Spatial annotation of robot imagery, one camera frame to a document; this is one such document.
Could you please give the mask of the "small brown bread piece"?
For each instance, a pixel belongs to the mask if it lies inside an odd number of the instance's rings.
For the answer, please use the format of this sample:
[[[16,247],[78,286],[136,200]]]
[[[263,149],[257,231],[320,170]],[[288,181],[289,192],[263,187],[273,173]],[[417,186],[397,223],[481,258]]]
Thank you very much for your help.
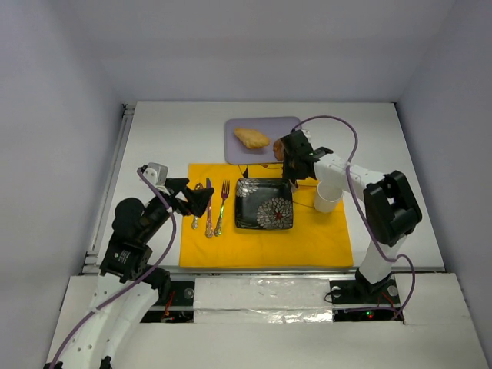
[[[283,143],[281,142],[281,139],[278,139],[277,141],[274,142],[273,152],[277,161],[284,160],[284,146]]]

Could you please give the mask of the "large yellow bread piece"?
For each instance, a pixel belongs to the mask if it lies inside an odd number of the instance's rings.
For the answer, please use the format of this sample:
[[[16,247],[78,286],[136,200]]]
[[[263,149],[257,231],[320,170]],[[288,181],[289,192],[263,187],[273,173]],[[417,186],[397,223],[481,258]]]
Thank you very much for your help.
[[[248,149],[264,148],[270,144],[268,136],[256,129],[235,128],[234,135]]]

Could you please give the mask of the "steel serving tongs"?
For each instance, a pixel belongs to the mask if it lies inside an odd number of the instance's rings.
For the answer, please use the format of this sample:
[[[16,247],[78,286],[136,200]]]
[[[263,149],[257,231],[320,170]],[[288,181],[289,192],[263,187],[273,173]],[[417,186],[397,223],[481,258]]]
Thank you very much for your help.
[[[283,146],[284,146],[284,149],[286,149],[287,151],[291,152],[291,149],[288,147],[288,145],[286,143],[283,143]],[[292,193],[295,193],[296,190],[298,189],[297,180],[296,181],[288,181],[288,182],[289,182],[289,185],[290,185],[291,192]]]

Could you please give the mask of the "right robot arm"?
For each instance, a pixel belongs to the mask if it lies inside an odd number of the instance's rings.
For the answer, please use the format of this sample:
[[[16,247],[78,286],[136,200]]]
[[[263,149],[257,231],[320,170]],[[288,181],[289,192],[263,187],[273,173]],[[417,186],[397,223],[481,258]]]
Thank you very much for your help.
[[[331,284],[334,304],[373,304],[390,287],[393,264],[406,237],[422,220],[422,212],[406,176],[400,171],[383,174],[336,155],[331,149],[314,149],[302,130],[292,131],[274,143],[274,155],[283,160],[284,179],[316,179],[323,190],[352,196],[371,242],[352,280]]]

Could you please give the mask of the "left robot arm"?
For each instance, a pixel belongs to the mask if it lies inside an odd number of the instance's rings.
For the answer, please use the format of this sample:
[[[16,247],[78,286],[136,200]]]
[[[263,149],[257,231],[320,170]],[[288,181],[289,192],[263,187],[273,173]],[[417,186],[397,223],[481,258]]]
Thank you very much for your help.
[[[115,209],[105,256],[86,315],[72,328],[46,368],[111,368],[150,307],[172,299],[171,276],[148,263],[148,245],[176,215],[201,217],[214,189],[188,187],[187,178],[144,180],[154,197],[143,204],[126,198]]]

